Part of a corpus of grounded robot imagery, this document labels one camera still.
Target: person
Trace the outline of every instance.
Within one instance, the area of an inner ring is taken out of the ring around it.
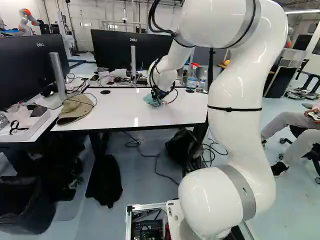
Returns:
[[[301,128],[306,128],[296,141],[284,152],[282,161],[278,161],[271,166],[271,170],[275,177],[285,173],[289,169],[289,164],[295,159],[299,159],[307,154],[313,147],[313,144],[320,143],[320,120],[314,121],[308,117],[309,112],[320,112],[320,101],[313,105],[312,109],[304,113],[297,112],[283,112],[276,116],[270,123],[268,123],[261,131],[261,143],[266,145],[268,139],[275,133],[281,131],[285,127],[292,125]]]

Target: computer mouse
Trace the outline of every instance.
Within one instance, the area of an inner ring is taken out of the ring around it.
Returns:
[[[111,93],[111,91],[109,91],[109,90],[103,90],[103,91],[101,91],[100,93],[101,93],[102,95],[107,95],[107,94]]]
[[[117,76],[117,77],[115,77],[114,79],[113,79],[113,81],[115,82],[115,83],[119,83],[120,81],[121,81],[121,77],[119,77],[119,76]]]
[[[99,79],[99,75],[95,74],[93,77],[90,79],[90,81],[97,81]]]

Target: human hand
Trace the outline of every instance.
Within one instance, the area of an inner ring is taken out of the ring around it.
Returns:
[[[304,112],[304,115],[306,117],[308,117],[308,113],[312,113],[312,112],[318,114],[319,113],[319,109],[318,108],[314,108],[314,109],[307,110],[307,111]]]

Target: dell logo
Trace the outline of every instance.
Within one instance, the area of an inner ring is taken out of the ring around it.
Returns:
[[[40,43],[37,43],[36,46],[37,46],[38,48],[41,48],[41,47],[45,47],[45,44],[42,43],[42,42],[40,42]]]

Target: white robotic arm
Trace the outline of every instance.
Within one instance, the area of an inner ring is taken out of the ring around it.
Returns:
[[[31,24],[33,26],[39,26],[40,22],[38,22],[31,14],[31,12],[26,9],[26,8],[21,8],[19,10],[20,14],[20,24],[19,24],[19,30],[21,32],[24,32],[23,36],[31,36],[32,35],[32,30],[31,28],[27,25],[29,21],[31,21]]]
[[[275,180],[261,145],[260,117],[264,84],[286,43],[288,20],[271,0],[186,0],[181,11],[180,39],[231,48],[230,64],[212,83],[208,100],[209,127],[227,149],[228,165],[194,171],[178,189],[190,228],[201,239],[215,239],[267,211],[275,200]],[[169,54],[153,69],[161,90],[169,89],[176,77],[172,70],[181,68],[191,51],[172,43]]]

